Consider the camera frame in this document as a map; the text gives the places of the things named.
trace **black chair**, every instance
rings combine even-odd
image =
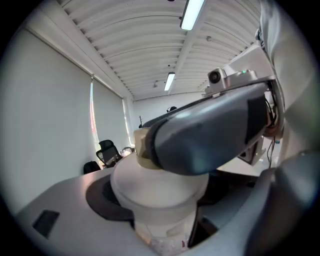
[[[97,151],[96,156],[105,164],[107,168],[115,166],[122,159],[114,143],[107,139],[99,142],[101,150]]]
[[[83,174],[89,174],[101,170],[96,161],[90,161],[84,164]]]

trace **white container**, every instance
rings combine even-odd
[[[117,163],[111,174],[111,186],[121,206],[133,211],[140,226],[159,226],[158,230],[167,226],[170,230],[194,216],[208,179],[208,174],[183,176],[144,168],[133,153]],[[159,234],[167,236],[165,230],[158,232],[157,237]]]

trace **cable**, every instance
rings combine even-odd
[[[273,104],[274,104],[274,106],[276,107],[276,106],[277,106],[277,102],[276,102],[276,99],[275,99],[274,91],[273,91],[273,90],[271,90],[271,96],[272,96]]]
[[[268,151],[266,152],[266,156],[268,158],[268,161],[269,161],[269,168],[271,168],[271,163],[272,163],[272,154],[274,152],[274,148],[275,148],[275,143],[276,143],[276,137],[273,137],[271,143],[270,143],[270,146],[268,148]],[[270,152],[270,158],[269,158],[269,149],[272,145],[272,148],[271,148],[271,152]]]
[[[269,164],[270,164],[270,159],[269,159],[269,149],[270,149],[270,147],[271,147],[271,144],[272,144],[272,140],[271,140],[270,146],[269,146],[269,148],[268,148],[268,150],[267,150],[267,152],[266,152],[266,157],[268,158],[268,162],[269,162]]]
[[[275,121],[276,121],[276,118],[277,118],[277,114],[274,115],[272,113],[272,109],[271,109],[269,101],[266,98],[264,98],[264,99],[265,99],[266,104],[269,107],[269,116],[270,116],[271,123],[267,126],[267,128],[270,128],[271,126],[273,126],[275,124]]]

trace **white wall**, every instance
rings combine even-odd
[[[194,102],[202,98],[203,91],[173,94],[161,97],[147,98],[133,102],[132,126],[136,130],[139,128],[140,120],[142,124],[157,118],[165,113],[169,107],[175,106],[180,108],[188,103]]]
[[[93,159],[90,83],[28,31],[11,42],[0,66],[0,188],[13,213]]]

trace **gray robot arm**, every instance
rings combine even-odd
[[[206,97],[148,122],[148,158],[180,175],[215,170],[252,147],[267,126],[265,91],[275,78],[254,71],[208,74]]]

